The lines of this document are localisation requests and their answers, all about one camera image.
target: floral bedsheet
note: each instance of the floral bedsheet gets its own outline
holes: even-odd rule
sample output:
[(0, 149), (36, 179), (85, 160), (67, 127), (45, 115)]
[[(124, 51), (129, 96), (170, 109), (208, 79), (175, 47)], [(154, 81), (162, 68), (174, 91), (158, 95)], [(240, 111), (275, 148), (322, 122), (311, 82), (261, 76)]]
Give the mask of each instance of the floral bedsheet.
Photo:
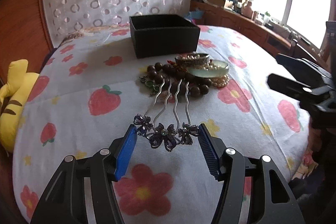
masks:
[[(308, 114), (297, 101), (272, 91), (270, 73), (292, 76), (257, 44), (227, 28), (200, 26), (198, 51), (231, 66), (225, 88), (190, 99), (192, 123), (245, 156), (273, 158), (289, 180), (307, 146)], [(139, 81), (147, 65), (174, 56), (136, 59), (129, 25), (91, 28), (65, 39), (41, 72), (26, 104), (16, 138), (13, 186), (27, 221), (56, 168), (67, 155), (90, 157), (123, 136), (137, 113), (152, 104)], [(108, 85), (107, 93), (103, 85)], [(155, 116), (162, 102), (149, 115)], [(170, 98), (162, 124), (175, 122)], [(186, 121), (184, 104), (178, 105)], [(241, 223), (245, 223), (251, 179), (246, 178)], [(222, 183), (214, 180), (197, 138), (192, 146), (151, 149), (138, 138), (126, 175), (114, 183), (120, 210), (131, 223), (210, 223)], [(85, 180), (89, 223), (95, 223), (90, 183)]]

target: metal screw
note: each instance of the metal screw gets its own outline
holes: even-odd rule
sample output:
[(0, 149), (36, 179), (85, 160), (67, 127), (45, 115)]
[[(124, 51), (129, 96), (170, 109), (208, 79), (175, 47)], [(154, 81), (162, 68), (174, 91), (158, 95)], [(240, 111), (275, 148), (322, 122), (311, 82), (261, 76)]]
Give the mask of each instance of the metal screw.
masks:
[(100, 151), (100, 154), (103, 156), (107, 155), (108, 153), (110, 153), (110, 151), (107, 148), (104, 148)]
[(271, 157), (267, 156), (267, 155), (263, 155), (262, 160), (265, 162), (270, 162), (271, 161)]
[(311, 89), (309, 89), (309, 88), (302, 88), (302, 89), (306, 92), (311, 92)]
[(70, 161), (72, 161), (73, 159), (74, 159), (74, 158), (73, 158), (72, 155), (66, 156), (66, 157), (64, 158), (64, 160), (65, 160), (66, 162), (70, 162)]
[(225, 150), (225, 152), (229, 155), (234, 155), (236, 153), (236, 151), (233, 148), (228, 148), (227, 150)]

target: stuffed animal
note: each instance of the stuffed animal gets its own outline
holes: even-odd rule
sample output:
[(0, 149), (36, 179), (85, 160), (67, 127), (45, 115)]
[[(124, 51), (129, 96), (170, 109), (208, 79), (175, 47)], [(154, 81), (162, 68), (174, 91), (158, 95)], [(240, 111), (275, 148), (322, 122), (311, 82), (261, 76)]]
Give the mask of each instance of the stuffed animal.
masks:
[(25, 59), (11, 62), (7, 84), (0, 88), (0, 110), (4, 99), (9, 97), (9, 102), (0, 116), (0, 142), (10, 153), (14, 150), (22, 109), (39, 76), (37, 73), (27, 72), (27, 67), (28, 61)]

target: cardboard box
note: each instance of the cardboard box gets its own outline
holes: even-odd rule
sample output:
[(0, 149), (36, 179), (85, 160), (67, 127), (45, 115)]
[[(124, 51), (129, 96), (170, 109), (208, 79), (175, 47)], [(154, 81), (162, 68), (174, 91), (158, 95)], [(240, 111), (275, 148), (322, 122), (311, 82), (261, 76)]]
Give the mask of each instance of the cardboard box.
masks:
[(194, 52), (201, 29), (179, 15), (130, 17), (137, 58)]
[(207, 0), (207, 1), (219, 7), (231, 8), (233, 5), (233, 1), (229, 0)]

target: metal prong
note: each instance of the metal prong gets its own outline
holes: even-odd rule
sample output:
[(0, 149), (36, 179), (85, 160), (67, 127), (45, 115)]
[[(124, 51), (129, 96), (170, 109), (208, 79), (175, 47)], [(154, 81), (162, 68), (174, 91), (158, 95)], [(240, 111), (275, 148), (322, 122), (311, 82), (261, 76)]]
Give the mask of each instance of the metal prong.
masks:
[(178, 104), (177, 95), (180, 92), (180, 85), (181, 85), (181, 83), (182, 83), (182, 79), (180, 80), (180, 82), (178, 83), (178, 86), (177, 86), (177, 91), (175, 93), (175, 105), (174, 105), (174, 108), (173, 108), (173, 113), (174, 113), (175, 119), (177, 121), (177, 128), (176, 128), (176, 130), (178, 130), (180, 128), (180, 119), (179, 119), (179, 117), (178, 117), (178, 115), (176, 113), (176, 107), (177, 107), (177, 104)]
[(156, 117), (154, 118), (154, 121), (153, 121), (153, 126), (154, 126), (154, 128), (155, 128), (155, 122), (156, 122), (156, 120), (158, 119), (158, 117), (160, 117), (160, 115), (166, 110), (166, 108), (167, 108), (167, 101), (168, 101), (168, 99), (169, 99), (169, 97), (170, 97), (170, 88), (171, 88), (171, 79), (169, 79), (169, 87), (168, 87), (168, 95), (167, 95), (167, 97), (166, 97), (166, 99), (165, 99), (165, 102), (164, 102), (164, 105), (163, 105), (163, 109), (160, 111), (160, 113), (158, 114), (158, 115), (156, 115)]
[(149, 110), (155, 106), (156, 104), (156, 100), (158, 99), (158, 97), (160, 96), (161, 92), (162, 92), (162, 87), (163, 85), (165, 84), (165, 80), (163, 79), (163, 83), (160, 85), (160, 90), (159, 90), (159, 93), (155, 96), (155, 100), (154, 100), (154, 103), (148, 108), (148, 110), (146, 111), (145, 115), (147, 115), (147, 113), (149, 112)]
[(188, 100), (188, 86), (189, 86), (189, 82), (186, 83), (185, 85), (185, 89), (186, 89), (186, 92), (185, 92), (185, 113), (187, 115), (187, 119), (188, 119), (188, 123), (191, 124), (191, 121), (190, 121), (190, 116), (189, 116), (189, 111), (188, 111), (188, 106), (189, 106), (189, 100)]

